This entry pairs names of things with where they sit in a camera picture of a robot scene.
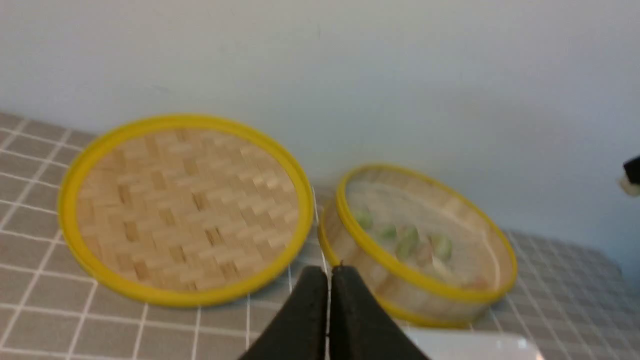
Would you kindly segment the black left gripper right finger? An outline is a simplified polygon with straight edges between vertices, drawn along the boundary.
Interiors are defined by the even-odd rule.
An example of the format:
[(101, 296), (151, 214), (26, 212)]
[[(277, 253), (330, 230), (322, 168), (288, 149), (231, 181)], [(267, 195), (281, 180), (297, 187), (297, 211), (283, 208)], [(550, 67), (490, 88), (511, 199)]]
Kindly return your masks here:
[(330, 359), (427, 360), (379, 305), (352, 266), (332, 269)]

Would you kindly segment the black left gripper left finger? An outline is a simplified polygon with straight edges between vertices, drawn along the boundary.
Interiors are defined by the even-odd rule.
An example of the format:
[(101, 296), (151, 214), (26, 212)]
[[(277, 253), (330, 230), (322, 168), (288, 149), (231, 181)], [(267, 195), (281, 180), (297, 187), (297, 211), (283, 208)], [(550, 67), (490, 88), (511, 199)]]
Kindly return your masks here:
[(274, 319), (242, 360), (324, 360), (329, 285), (319, 266), (306, 266)]

